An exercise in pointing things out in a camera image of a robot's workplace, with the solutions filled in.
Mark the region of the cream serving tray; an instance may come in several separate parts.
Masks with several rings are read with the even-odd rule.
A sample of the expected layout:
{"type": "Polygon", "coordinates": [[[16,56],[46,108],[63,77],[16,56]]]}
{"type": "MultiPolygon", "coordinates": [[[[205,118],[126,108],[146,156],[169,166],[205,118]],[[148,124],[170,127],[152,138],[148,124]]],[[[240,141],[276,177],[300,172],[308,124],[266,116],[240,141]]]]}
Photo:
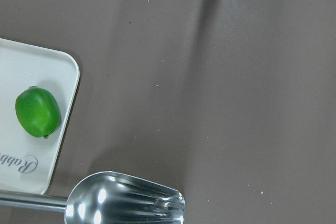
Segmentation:
{"type": "Polygon", "coordinates": [[[74,58],[62,51],[1,39],[1,189],[44,194],[49,187],[80,78],[74,58]],[[48,138],[20,125],[16,98],[27,88],[48,90],[60,124],[48,138]]]}

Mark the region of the metal ice scoop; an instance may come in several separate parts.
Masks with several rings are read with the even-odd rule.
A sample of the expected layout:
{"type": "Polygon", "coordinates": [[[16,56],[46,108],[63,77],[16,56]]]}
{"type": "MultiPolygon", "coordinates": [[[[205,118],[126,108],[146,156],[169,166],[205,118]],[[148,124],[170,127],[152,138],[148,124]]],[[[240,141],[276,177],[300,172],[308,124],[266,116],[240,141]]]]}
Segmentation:
{"type": "Polygon", "coordinates": [[[2,190],[1,205],[60,212],[65,223],[183,223],[185,212],[178,190],[117,172],[87,176],[67,198],[2,190]]]}

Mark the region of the green lime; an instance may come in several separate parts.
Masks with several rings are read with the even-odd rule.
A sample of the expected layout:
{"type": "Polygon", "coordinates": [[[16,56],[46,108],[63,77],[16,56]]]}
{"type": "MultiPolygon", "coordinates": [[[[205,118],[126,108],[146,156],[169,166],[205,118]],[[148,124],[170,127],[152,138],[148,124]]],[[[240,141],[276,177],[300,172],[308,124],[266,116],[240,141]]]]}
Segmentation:
{"type": "Polygon", "coordinates": [[[37,138],[48,138],[61,121],[55,97],[37,86],[29,87],[16,98],[15,112],[23,129],[37,138]]]}

